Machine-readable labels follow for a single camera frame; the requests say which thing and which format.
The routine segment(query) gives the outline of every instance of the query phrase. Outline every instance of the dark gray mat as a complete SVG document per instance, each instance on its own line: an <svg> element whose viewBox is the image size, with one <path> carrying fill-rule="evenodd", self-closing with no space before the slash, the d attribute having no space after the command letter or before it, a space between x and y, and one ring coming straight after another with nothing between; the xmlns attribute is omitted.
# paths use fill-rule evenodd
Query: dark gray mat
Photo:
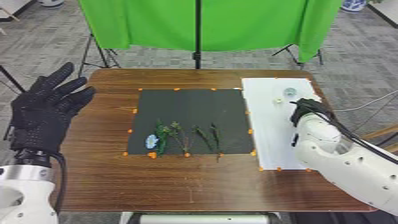
<svg viewBox="0 0 398 224"><path fill-rule="evenodd" d="M186 136L193 138L192 154L211 153L199 135L192 133L192 126L199 125L208 136L211 136L211 123L220 130L220 149L224 153L241 154L250 152L252 138L240 90L142 91L128 142L129 154L147 153L145 138L154 133L156 120L161 120L165 125L170 125L172 121L181 124ZM165 154L181 154L181 147L172 138L168 138L167 145Z"/></svg>

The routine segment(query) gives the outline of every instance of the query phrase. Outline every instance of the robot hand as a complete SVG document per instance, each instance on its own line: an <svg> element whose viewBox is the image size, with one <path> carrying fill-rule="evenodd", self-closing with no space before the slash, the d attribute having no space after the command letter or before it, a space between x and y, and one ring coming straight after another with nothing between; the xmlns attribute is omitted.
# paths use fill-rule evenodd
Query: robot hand
<svg viewBox="0 0 398 224"><path fill-rule="evenodd" d="M300 162L359 201L398 215L398 157L350 133L320 102L295 104Z"/></svg>
<svg viewBox="0 0 398 224"><path fill-rule="evenodd" d="M71 73L73 64L65 63L48 77L39 77L30 90L10 103L14 126L10 149L16 151L32 149L49 154L58 152L71 118L94 97L92 87L71 94L85 85L85 78L74 79L57 87Z"/></svg>
<svg viewBox="0 0 398 224"><path fill-rule="evenodd" d="M10 149L16 153L16 165L0 167L0 224L57 224L65 183L65 163L58 153L60 143L71 124L71 118L89 104L94 88L73 91L85 85L85 78L60 83L73 73L73 64L65 63L48 77L39 77L30 90L12 101L14 139ZM60 197L51 208L48 197L51 183L49 156L60 162Z"/></svg>

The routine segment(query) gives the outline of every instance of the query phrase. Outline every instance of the green screen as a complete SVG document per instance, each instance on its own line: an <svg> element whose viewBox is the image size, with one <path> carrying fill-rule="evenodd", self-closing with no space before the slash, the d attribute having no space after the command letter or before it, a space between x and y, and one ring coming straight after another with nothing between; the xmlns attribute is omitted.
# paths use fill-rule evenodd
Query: green screen
<svg viewBox="0 0 398 224"><path fill-rule="evenodd" d="M195 49L195 0L80 0L101 48ZM341 0L202 0L202 51L300 47L316 55Z"/></svg>

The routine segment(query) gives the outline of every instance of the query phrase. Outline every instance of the white paper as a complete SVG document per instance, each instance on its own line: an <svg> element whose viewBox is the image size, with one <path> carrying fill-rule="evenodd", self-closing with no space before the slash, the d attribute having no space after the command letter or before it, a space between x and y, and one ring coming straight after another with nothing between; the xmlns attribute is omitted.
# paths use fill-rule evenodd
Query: white paper
<svg viewBox="0 0 398 224"><path fill-rule="evenodd" d="M264 170L279 167L302 170L305 167L295 159L291 146L295 127L289 117L296 106L289 101L300 98L320 101L311 82L304 78L247 78L241 83L259 166ZM284 94L288 88L295 89L295 96Z"/></svg>

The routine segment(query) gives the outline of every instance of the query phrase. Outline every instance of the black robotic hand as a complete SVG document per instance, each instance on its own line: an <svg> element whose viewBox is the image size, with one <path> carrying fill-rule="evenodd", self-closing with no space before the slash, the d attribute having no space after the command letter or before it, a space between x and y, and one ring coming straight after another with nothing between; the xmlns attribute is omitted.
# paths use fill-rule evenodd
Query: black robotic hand
<svg viewBox="0 0 398 224"><path fill-rule="evenodd" d="M28 149L44 151L49 154L58 153L71 118L89 104L96 92L94 88L89 87L73 93L87 83L85 78L74 79L58 86L73 70L73 63L65 63L48 77L41 76L37 78L30 90L10 103L12 150Z"/></svg>

